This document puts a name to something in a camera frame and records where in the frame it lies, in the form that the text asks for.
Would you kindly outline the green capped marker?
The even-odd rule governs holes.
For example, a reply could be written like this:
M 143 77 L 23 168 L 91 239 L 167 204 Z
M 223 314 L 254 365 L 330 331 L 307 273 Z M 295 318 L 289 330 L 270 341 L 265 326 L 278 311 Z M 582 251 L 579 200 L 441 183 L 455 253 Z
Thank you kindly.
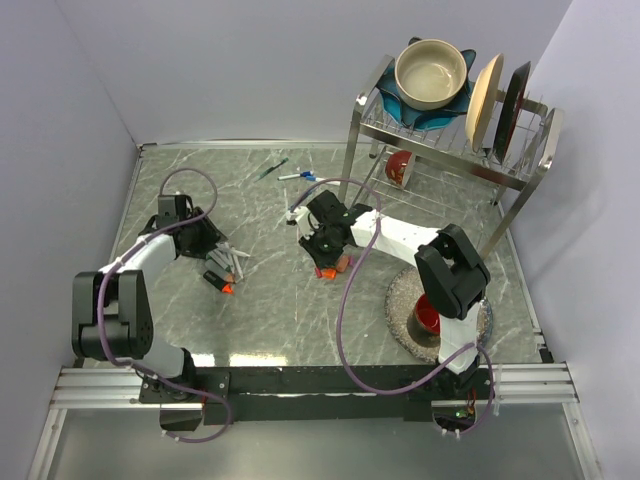
M 220 267 L 225 270 L 232 272 L 234 268 L 233 261 L 228 258 L 226 254 L 219 250 L 213 250 L 209 252 L 209 256 L 213 261 L 215 261 Z

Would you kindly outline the black orange highlighter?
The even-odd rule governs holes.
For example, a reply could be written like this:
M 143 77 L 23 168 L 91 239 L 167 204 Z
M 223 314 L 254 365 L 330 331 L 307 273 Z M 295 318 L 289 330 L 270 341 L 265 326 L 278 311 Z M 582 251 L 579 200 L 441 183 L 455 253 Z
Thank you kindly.
M 203 274 L 203 278 L 221 293 L 230 295 L 234 293 L 232 285 L 235 283 L 235 277 L 233 274 L 220 277 L 214 272 L 207 270 Z

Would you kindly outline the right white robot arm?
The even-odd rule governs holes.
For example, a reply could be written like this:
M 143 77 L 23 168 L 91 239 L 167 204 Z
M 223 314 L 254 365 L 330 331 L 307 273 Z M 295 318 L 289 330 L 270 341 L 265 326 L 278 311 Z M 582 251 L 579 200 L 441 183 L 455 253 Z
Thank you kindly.
M 490 273 L 464 230 L 428 228 L 364 204 L 346 207 L 325 190 L 286 214 L 319 270 L 337 268 L 347 246 L 371 248 L 406 263 L 385 295 L 389 331 L 415 358 L 443 364 L 439 390 L 460 398 L 473 384 Z

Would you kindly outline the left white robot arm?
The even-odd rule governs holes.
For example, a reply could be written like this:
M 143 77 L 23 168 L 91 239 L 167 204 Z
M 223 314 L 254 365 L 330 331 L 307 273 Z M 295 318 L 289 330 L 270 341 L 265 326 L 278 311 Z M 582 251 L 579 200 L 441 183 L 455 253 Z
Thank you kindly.
M 110 361 L 163 379 L 163 390 L 184 402 L 198 390 L 190 352 L 154 332 L 147 288 L 181 256 L 202 259 L 225 236 L 186 194 L 161 194 L 136 242 L 98 271 L 72 284 L 71 345 L 79 358 Z

